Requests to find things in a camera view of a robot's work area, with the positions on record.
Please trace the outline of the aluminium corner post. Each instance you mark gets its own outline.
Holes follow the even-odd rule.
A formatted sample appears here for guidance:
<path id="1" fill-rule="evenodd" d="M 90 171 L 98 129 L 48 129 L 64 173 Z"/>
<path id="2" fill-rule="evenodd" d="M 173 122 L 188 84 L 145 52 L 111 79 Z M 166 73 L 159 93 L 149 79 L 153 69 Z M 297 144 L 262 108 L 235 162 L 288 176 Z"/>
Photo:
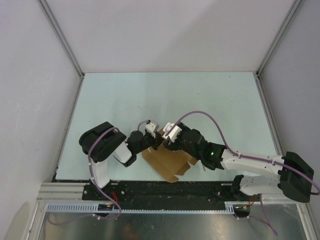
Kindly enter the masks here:
<path id="1" fill-rule="evenodd" d="M 265 68 L 267 67 L 269 61 L 272 59 L 274 53 L 277 50 L 277 47 L 279 46 L 282 38 L 287 33 L 289 27 L 293 23 L 296 15 L 298 14 L 300 8 L 302 7 L 304 0 L 294 0 L 285 15 L 284 20 L 282 21 L 278 31 L 276 32 L 276 35 L 274 39 L 272 40 L 271 45 L 269 46 L 266 54 L 264 55 L 259 67 L 257 68 L 256 74 L 257 76 L 261 76 Z"/>
<path id="2" fill-rule="evenodd" d="M 60 24 L 57 21 L 57 18 L 55 17 L 53 11 L 50 8 L 50 5 L 48 4 L 47 0 L 37 0 L 44 16 L 47 18 L 53 32 L 55 33 L 58 41 L 60 42 L 62 49 L 66 53 L 68 59 L 70 60 L 73 68 L 77 72 L 77 74 L 82 78 L 84 75 L 84 72 L 82 71 L 79 62 L 76 59 L 76 56 L 70 46 L 70 44 L 67 41 L 67 38 L 65 34 L 63 33 L 63 30 L 60 26 Z"/>

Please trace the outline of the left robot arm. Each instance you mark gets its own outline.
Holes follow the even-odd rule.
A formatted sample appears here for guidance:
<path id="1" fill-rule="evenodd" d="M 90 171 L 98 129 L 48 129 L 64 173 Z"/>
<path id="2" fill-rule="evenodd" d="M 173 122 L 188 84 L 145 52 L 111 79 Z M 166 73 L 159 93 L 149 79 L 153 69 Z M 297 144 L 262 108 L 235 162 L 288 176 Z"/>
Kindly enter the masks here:
<path id="1" fill-rule="evenodd" d="M 108 158 L 114 157 L 123 166 L 129 167 L 136 159 L 137 154 L 152 147 L 155 150 L 160 146 L 163 138 L 158 132 L 159 125 L 151 120 L 144 122 L 144 132 L 135 130 L 126 137 L 118 128 L 108 121 L 86 131 L 79 139 L 79 145 L 88 156 L 91 182 L 95 185 L 93 194 L 100 200 L 110 196 L 108 186 Z"/>

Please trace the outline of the left aluminium corner post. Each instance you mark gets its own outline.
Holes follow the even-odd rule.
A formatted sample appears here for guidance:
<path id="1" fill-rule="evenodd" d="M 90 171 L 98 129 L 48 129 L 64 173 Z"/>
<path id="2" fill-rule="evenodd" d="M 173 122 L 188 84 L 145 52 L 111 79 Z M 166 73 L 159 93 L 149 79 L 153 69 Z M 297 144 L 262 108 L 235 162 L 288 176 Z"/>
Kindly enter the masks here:
<path id="1" fill-rule="evenodd" d="M 57 18 L 55 17 L 53 11 L 50 8 L 50 5 L 48 4 L 47 0 L 37 0 L 44 16 L 47 18 L 53 32 L 55 33 L 58 41 L 60 42 L 62 49 L 66 53 L 68 59 L 70 60 L 73 68 L 77 72 L 77 74 L 82 78 L 84 75 L 84 72 L 82 71 L 79 62 L 76 59 L 76 56 L 70 46 L 70 44 L 67 41 L 67 38 L 65 34 L 63 33 L 63 30 L 60 26 L 60 24 L 57 21 Z"/>

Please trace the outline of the right aluminium corner post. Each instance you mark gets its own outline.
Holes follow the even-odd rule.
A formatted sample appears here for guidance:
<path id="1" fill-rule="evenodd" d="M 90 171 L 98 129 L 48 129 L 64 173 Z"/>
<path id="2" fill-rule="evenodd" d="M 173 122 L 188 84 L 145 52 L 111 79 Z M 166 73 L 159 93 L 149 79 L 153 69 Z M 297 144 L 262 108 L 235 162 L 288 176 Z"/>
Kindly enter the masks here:
<path id="1" fill-rule="evenodd" d="M 298 14 L 300 8 L 302 7 L 304 0 L 294 0 L 285 15 L 284 20 L 282 21 L 278 31 L 276 32 L 276 35 L 274 39 L 272 40 L 271 45 L 269 46 L 266 54 L 264 55 L 259 67 L 257 68 L 256 74 L 257 76 L 261 76 L 265 68 L 267 67 L 269 61 L 272 59 L 274 53 L 277 50 L 277 47 L 279 46 L 282 38 L 287 33 L 289 27 L 293 23 L 296 15 Z"/>

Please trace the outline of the brown cardboard box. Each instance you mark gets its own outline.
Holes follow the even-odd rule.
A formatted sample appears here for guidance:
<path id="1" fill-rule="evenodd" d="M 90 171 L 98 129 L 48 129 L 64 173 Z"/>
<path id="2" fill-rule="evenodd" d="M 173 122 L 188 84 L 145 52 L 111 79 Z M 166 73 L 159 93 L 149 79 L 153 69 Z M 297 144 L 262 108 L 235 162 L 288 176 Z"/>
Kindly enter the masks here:
<path id="1" fill-rule="evenodd" d="M 143 159 L 163 181 L 171 184 L 178 181 L 197 181 L 198 174 L 203 172 L 200 161 L 182 150 L 171 151 L 165 144 L 166 141 L 162 139 L 157 149 L 150 146 L 144 150 Z"/>

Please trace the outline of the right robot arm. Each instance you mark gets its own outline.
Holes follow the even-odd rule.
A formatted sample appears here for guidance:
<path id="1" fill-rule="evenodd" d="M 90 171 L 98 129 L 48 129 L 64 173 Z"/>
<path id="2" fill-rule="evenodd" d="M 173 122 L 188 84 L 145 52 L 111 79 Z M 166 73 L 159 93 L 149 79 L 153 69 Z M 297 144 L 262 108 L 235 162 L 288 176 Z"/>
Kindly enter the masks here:
<path id="1" fill-rule="evenodd" d="M 207 141 L 196 129 L 169 124 L 163 128 L 164 146 L 171 151 L 184 151 L 210 170 L 238 170 L 251 173 L 234 177 L 231 196 L 242 201 L 247 196 L 283 194 L 287 198 L 309 203 L 314 170 L 297 154 L 284 156 L 249 156 L 234 152 L 226 145 Z"/>

